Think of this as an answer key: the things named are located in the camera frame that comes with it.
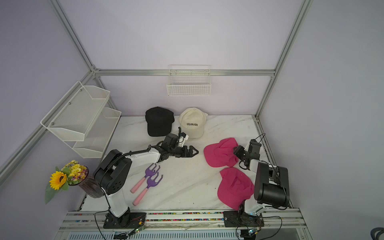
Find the pink cap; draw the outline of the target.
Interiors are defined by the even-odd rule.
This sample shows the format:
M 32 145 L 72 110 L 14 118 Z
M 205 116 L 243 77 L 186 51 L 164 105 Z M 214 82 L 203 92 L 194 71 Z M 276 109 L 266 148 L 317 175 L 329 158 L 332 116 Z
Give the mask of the pink cap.
M 243 201 L 254 195 L 254 184 L 246 174 L 236 168 L 225 168 L 220 174 L 222 181 L 218 188 L 218 198 L 231 209 L 238 211 Z
M 216 144 L 208 145 L 204 148 L 206 162 L 213 168 L 234 167 L 239 161 L 234 154 L 234 149 L 238 146 L 235 138 L 223 139 Z

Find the cream Colorado cap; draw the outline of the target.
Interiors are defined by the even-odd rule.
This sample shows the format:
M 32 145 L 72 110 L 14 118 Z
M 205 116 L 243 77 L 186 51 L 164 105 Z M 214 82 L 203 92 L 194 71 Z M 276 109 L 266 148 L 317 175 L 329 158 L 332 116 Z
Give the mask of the cream Colorado cap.
M 189 138 L 200 138 L 204 134 L 204 127 L 208 114 L 197 108 L 187 108 L 178 117 L 182 132 Z

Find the black cap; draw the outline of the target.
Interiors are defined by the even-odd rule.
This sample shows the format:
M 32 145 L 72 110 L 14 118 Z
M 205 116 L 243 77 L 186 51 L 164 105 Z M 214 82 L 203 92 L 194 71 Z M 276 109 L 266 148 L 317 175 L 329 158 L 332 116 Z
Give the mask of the black cap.
M 148 135 L 151 137 L 163 137 L 172 130 L 175 121 L 174 113 L 168 109 L 154 107 L 146 111 Z

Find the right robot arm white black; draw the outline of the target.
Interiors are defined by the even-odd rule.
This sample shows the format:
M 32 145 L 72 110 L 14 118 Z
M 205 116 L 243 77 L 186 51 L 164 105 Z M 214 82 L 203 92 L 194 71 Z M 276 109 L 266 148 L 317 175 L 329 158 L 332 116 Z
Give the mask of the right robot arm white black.
M 262 144 L 250 140 L 248 147 L 234 147 L 233 153 L 244 164 L 243 169 L 256 174 L 254 193 L 241 205 L 249 216 L 259 216 L 266 209 L 286 210 L 290 205 L 289 173 L 285 167 L 260 160 Z

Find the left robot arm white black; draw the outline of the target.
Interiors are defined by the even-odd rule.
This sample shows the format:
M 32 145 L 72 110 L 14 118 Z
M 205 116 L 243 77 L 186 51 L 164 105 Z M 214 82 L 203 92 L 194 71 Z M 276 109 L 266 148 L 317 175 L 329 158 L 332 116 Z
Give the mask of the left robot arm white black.
M 169 157 L 193 158 L 199 153 L 195 147 L 185 145 L 187 140 L 188 135 L 185 133 L 168 134 L 163 141 L 154 146 L 149 145 L 141 151 L 122 153 L 112 150 L 107 154 L 96 169 L 94 178 L 106 196 L 109 213 L 112 217 L 120 220 L 126 219 L 130 215 L 130 208 L 124 195 L 124 186 L 130 169 L 148 165 L 145 176 L 131 189 L 131 193 L 135 193 L 147 181 L 147 187 L 133 203 L 136 206 L 149 188 L 157 186 L 162 180 L 163 176 L 159 175 L 161 162 Z

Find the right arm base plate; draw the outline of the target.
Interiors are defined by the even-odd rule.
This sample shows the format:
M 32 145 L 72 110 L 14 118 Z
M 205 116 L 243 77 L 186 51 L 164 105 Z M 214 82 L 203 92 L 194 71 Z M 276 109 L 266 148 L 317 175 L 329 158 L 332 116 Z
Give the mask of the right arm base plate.
M 265 223 L 260 216 L 252 216 L 245 213 L 243 206 L 237 211 L 224 211 L 225 227 L 264 227 Z

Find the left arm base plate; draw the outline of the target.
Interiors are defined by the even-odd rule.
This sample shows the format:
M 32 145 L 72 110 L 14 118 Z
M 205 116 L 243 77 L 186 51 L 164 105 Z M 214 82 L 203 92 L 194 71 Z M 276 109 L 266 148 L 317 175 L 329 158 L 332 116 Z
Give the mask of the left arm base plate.
M 104 229 L 138 229 L 146 221 L 147 213 L 131 212 L 130 209 L 120 217 L 116 217 L 111 211 L 106 214 Z

